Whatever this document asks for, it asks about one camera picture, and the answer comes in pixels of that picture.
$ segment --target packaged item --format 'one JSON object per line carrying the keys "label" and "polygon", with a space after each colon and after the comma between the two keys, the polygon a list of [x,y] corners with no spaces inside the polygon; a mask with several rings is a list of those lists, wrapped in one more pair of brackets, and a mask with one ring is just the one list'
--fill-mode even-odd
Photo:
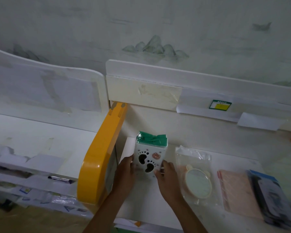
{"label": "packaged item", "polygon": [[224,209],[228,212],[263,220],[246,172],[217,172],[220,179]]}
{"label": "packaged item", "polygon": [[160,170],[167,145],[166,135],[154,136],[145,132],[138,134],[133,161],[138,178],[155,178],[153,171]]}
{"label": "packaged item", "polygon": [[211,155],[204,151],[176,147],[176,166],[181,191],[189,204],[218,203],[210,163]]}
{"label": "packaged item", "polygon": [[253,170],[248,171],[248,176],[264,221],[277,227],[290,229],[291,207],[275,177]]}

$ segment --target human hand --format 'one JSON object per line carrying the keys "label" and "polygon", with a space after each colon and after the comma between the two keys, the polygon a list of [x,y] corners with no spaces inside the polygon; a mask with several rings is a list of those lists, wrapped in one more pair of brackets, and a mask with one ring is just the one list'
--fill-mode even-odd
{"label": "human hand", "polygon": [[164,200],[170,205],[173,202],[182,200],[183,196],[181,194],[178,175],[173,163],[168,163],[163,160],[163,167],[164,176],[158,170],[155,170],[154,174],[159,184],[159,191]]}
{"label": "human hand", "polygon": [[134,155],[125,157],[120,162],[115,171],[111,192],[115,193],[117,197],[119,197],[123,201],[126,199],[135,183],[134,168],[132,165],[133,158]]}

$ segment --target footprint pattern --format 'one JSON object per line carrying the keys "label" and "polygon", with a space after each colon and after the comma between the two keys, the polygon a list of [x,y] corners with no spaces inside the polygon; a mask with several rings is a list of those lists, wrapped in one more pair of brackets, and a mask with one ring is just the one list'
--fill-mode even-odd
{"label": "footprint pattern", "polygon": [[141,164],[145,164],[147,162],[147,169],[145,172],[151,172],[153,171],[154,167],[158,166],[154,161],[152,160],[146,160],[149,156],[148,149],[146,151],[140,151],[138,150],[138,160]]}

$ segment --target green plastic wrap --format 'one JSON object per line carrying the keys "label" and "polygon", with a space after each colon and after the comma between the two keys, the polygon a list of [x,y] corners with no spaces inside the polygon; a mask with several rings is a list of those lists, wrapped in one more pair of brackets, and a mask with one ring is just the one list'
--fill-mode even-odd
{"label": "green plastic wrap", "polygon": [[140,131],[137,136],[137,142],[154,146],[167,146],[167,137],[165,134],[154,136]]}

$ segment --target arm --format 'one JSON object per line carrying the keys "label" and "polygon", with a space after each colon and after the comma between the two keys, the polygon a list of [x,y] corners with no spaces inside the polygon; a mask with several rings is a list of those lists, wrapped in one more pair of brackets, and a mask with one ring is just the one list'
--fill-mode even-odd
{"label": "arm", "polygon": [[184,233],[207,233],[205,227],[184,200],[173,163],[163,161],[164,176],[155,171],[159,190],[177,216]]}
{"label": "arm", "polygon": [[118,165],[111,193],[102,203],[83,233],[110,232],[113,221],[135,182],[131,164],[132,158],[133,156],[125,157]]}

